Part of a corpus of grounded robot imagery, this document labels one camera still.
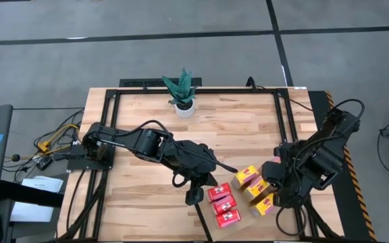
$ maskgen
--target white pot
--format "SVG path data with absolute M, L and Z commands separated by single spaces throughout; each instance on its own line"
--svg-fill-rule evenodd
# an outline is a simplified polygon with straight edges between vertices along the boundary
M 177 105 L 174 105 L 174 107 L 175 107 L 176 114 L 177 114 L 179 117 L 187 118 L 187 117 L 192 116 L 193 113 L 195 112 L 195 100 L 192 99 L 192 107 L 190 107 L 190 108 L 187 109 L 187 110 L 180 109 L 180 108 L 178 108 Z

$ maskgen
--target potted plant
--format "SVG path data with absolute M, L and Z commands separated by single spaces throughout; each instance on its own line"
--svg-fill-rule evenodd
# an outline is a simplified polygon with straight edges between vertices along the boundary
M 192 74 L 182 70 L 178 85 L 174 84 L 169 78 L 161 77 L 167 86 L 167 90 L 174 99 L 169 103 L 174 105 L 176 113 L 183 118 L 190 117 L 195 112 L 195 90 L 192 87 Z

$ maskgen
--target wooden table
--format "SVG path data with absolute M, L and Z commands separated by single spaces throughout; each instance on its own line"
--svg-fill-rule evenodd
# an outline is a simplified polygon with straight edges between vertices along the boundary
M 100 121 L 105 91 L 106 88 L 90 89 L 80 127 L 81 137 L 93 122 Z M 311 106 L 307 90 L 289 88 L 289 94 L 291 99 Z M 168 94 L 122 95 L 117 128 L 131 130 L 149 119 L 156 119 L 174 133 L 176 140 L 205 143 L 222 163 L 237 169 L 262 164 L 273 156 L 273 148 L 281 142 L 271 94 L 198 94 L 197 110 L 188 119 L 181 119 L 175 114 L 174 108 L 167 103 L 169 99 Z M 112 102 L 108 117 L 112 112 Z M 281 106 L 290 138 L 283 100 Z M 313 113 L 294 103 L 292 111 L 299 138 L 307 139 L 317 130 Z M 70 224 L 83 209 L 89 173 L 85 173 L 74 197 Z M 80 172 L 76 171 L 69 176 L 58 222 L 59 235 L 66 231 L 68 206 L 79 175 Z M 217 167 L 213 175 L 220 178 L 229 176 L 229 172 Z M 130 152 L 117 148 L 113 169 L 109 172 L 99 240 L 206 240 L 195 208 L 184 204 L 187 186 L 174 188 L 171 179 L 172 172 L 168 168 L 141 161 Z M 343 234 L 331 187 L 324 191 L 312 191 L 312 201 L 328 225 L 336 233 Z M 264 217 L 262 223 L 250 226 L 242 234 L 231 235 L 225 240 L 295 239 L 277 229 L 275 213 Z M 296 232 L 293 210 L 285 210 L 280 217 L 285 230 Z M 90 216 L 87 236 L 92 234 L 93 221 L 94 217 Z

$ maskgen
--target gray concrete floor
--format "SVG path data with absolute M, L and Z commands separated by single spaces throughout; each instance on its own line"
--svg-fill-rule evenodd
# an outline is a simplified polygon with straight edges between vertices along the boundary
M 389 26 L 387 0 L 273 2 L 282 30 Z M 271 28 L 262 0 L 0 3 L 0 40 Z M 389 173 L 376 155 L 378 129 L 389 123 L 389 32 L 282 38 L 295 86 L 330 90 L 336 102 L 358 98 L 366 104 L 361 129 L 348 145 L 378 240 L 389 241 Z M 285 84 L 273 36 L 14 45 L 0 46 L 0 104 L 83 106 L 90 87 L 177 76 L 184 67 L 205 86 L 242 85 L 248 76 L 265 86 Z M 7 155 L 33 153 L 32 140 L 73 112 L 14 111 Z M 381 150 L 389 165 L 389 140 Z M 41 174 L 65 170 L 56 162 Z

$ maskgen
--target white paper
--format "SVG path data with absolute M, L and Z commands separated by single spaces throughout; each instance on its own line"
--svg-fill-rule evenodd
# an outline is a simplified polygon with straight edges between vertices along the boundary
M 59 192 L 63 181 L 45 176 L 36 176 L 33 179 L 24 179 L 23 186 L 46 190 L 49 192 Z M 11 212 L 10 221 L 15 222 L 50 222 L 53 207 L 44 207 L 34 204 L 16 202 Z

